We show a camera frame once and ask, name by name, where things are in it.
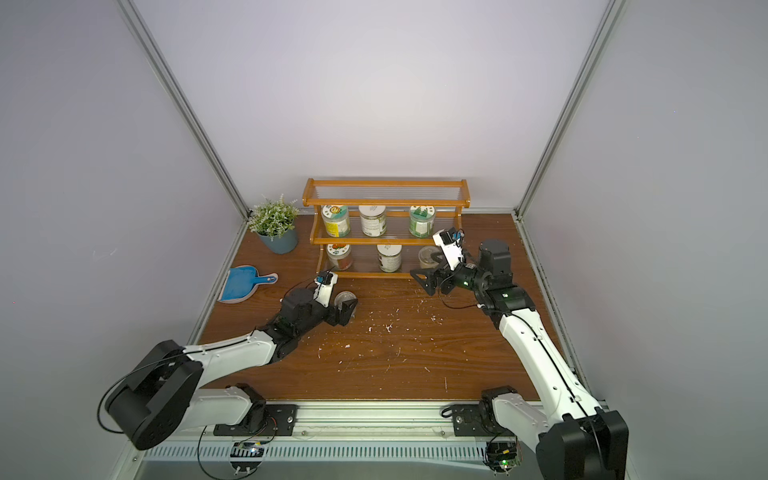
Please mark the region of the small clear cup dark contents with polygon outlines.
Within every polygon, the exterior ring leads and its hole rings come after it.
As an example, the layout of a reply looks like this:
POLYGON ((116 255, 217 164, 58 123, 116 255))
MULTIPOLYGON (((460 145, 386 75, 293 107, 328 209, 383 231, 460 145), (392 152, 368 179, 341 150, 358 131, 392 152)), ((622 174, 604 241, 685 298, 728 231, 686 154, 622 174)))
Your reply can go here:
POLYGON ((338 293, 334 300, 334 306, 337 310, 339 321, 348 321, 354 314, 358 305, 358 298, 350 291, 338 293))

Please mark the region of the tomato lid seed jar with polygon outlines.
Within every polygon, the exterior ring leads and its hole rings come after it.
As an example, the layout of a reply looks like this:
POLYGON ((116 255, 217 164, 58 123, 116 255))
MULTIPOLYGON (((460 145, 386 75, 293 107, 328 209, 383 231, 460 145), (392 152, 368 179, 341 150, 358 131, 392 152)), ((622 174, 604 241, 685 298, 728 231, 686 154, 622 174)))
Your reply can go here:
POLYGON ((326 253, 332 267, 337 271, 348 270, 354 263, 349 244, 328 244, 326 253))

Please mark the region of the green tree lid seed jar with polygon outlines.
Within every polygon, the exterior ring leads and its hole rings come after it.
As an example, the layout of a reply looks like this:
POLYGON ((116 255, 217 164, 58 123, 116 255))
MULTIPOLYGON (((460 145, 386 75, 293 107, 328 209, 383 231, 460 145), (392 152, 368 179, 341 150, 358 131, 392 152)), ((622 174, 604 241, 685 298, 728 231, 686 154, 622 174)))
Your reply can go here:
POLYGON ((411 206, 409 209, 409 232, 416 238, 430 238, 434 232, 436 210, 434 206, 411 206))

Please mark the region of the white lid seed jar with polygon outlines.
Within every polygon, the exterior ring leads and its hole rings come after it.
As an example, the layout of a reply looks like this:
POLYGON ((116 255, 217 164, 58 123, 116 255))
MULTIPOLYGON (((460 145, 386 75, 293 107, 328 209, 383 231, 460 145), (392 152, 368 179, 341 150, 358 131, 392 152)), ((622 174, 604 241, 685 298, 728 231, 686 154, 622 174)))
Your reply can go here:
POLYGON ((383 205, 360 205, 358 207, 361 229, 368 237, 381 237, 387 230, 387 207, 383 205))

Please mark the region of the sunflower lid seed jar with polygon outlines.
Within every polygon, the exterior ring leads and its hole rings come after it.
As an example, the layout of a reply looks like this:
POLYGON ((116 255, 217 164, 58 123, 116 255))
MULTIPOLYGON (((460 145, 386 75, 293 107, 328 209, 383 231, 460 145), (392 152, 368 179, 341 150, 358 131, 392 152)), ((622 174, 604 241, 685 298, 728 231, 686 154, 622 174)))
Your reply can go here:
POLYGON ((326 233, 333 238, 346 237, 351 231, 347 205, 324 205, 321 214, 326 233))

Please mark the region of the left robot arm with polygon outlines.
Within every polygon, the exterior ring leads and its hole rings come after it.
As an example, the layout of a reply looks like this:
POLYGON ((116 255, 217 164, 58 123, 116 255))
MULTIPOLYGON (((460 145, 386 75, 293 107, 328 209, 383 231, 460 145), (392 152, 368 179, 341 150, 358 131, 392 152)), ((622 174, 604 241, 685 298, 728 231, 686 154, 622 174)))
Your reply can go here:
POLYGON ((162 341, 108 389, 97 411, 107 413, 117 432, 140 451, 179 431, 204 426, 223 435, 268 433, 273 423, 266 400, 253 387, 237 383, 211 390, 209 384, 285 359, 320 324, 347 325, 357 304, 348 291, 333 296, 297 289, 266 325, 243 336, 191 346, 162 341))

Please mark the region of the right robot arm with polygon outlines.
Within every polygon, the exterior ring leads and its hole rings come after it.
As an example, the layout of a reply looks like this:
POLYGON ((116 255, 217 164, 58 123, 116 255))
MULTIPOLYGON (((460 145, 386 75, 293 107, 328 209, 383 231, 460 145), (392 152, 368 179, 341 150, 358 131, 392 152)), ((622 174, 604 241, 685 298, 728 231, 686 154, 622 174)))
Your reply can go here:
POLYGON ((513 280, 508 245, 496 239, 479 247, 471 262, 462 231, 433 236, 441 252, 432 269, 412 271, 428 295, 459 287, 473 293, 527 372, 541 402, 531 406, 511 389, 488 390, 491 419, 533 450, 546 479, 623 479, 629 428, 621 414, 606 410, 572 372, 550 339, 534 301, 513 280))

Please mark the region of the white label jar bottom shelf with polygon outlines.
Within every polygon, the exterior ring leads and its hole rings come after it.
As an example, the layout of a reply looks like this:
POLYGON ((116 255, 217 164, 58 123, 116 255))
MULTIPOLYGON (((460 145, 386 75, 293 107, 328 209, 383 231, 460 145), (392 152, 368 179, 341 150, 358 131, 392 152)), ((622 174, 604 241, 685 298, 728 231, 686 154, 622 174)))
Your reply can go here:
POLYGON ((402 246, 396 244, 380 244, 376 246, 379 267, 384 273, 397 272, 402 265, 402 246))

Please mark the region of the orange wooden three-tier shelf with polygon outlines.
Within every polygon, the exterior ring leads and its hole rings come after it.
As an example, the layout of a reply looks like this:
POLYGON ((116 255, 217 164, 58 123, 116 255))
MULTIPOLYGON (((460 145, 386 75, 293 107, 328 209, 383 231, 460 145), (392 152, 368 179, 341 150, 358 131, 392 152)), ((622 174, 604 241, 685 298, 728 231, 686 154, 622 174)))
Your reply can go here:
POLYGON ((352 246, 352 265, 339 273, 349 279, 404 279, 420 266, 419 250, 431 245, 430 238, 417 238, 409 231, 409 209, 412 206, 435 208, 435 228, 462 227, 462 213, 470 206, 470 190, 465 180, 322 180, 310 178, 303 190, 302 202, 314 209, 310 243, 319 249, 317 269, 332 267, 327 246, 352 246), (349 213, 350 232, 341 238, 331 236, 323 222, 322 211, 327 205, 345 206, 349 213), (369 237, 363 233, 360 206, 386 208, 386 233, 369 237), (401 266, 394 272, 385 272, 379 266, 377 247, 384 244, 400 245, 401 266))

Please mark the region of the small yellow clear-lid cup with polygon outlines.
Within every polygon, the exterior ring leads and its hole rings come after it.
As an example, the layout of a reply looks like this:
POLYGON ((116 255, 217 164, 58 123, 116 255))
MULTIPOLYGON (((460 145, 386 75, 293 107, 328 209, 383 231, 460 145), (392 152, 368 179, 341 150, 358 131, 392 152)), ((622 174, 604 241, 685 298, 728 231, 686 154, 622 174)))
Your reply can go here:
POLYGON ((439 265, 442 251, 436 246, 424 246, 418 252, 418 260, 422 269, 431 269, 439 265))

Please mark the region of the blue dustpan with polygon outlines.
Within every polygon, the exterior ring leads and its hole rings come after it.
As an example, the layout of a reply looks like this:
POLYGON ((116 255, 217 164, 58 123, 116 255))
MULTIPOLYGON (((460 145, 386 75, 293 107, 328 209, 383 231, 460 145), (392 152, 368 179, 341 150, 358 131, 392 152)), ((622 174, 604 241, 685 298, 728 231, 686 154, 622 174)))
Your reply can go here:
POLYGON ((279 279, 277 273, 260 274, 252 265, 230 268, 217 297, 219 303, 237 304, 248 300, 261 285, 273 285, 279 279))

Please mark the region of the potted green plant blue pot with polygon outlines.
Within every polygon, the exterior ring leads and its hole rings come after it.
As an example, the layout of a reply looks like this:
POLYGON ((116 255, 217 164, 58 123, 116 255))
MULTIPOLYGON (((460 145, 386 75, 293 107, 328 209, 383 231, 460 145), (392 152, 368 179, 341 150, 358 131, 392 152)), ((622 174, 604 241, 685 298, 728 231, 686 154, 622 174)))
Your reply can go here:
POLYGON ((296 219, 299 209, 283 195, 277 199, 265 198, 251 208, 247 227, 257 234, 267 248, 275 254, 287 254, 298 246, 296 219))

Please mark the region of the left controller board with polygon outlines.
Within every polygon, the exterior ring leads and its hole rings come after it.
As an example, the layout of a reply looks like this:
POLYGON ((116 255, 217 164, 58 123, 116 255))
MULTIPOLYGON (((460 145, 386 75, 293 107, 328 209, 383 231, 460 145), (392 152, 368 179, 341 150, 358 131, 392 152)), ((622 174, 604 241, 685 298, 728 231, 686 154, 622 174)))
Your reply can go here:
POLYGON ((230 450, 229 463, 236 478, 245 478, 257 471, 266 453, 259 442, 235 442, 230 450))

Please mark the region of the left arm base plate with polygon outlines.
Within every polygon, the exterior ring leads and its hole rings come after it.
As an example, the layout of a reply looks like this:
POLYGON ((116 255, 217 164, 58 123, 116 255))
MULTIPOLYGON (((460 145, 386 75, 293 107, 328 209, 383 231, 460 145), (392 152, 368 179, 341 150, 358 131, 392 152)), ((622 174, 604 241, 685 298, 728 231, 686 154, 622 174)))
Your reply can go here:
POLYGON ((238 424, 217 424, 214 436, 288 437, 293 434, 299 407, 296 404, 267 403, 253 407, 238 424))

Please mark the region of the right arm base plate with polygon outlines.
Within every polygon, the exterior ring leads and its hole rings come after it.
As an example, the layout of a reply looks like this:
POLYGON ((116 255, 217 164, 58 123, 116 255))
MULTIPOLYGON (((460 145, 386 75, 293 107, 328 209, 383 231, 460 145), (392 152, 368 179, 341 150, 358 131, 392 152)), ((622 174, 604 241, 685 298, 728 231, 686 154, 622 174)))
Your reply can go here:
POLYGON ((451 404, 440 415, 451 421, 457 437, 514 436, 533 429, 537 420, 506 401, 451 404))

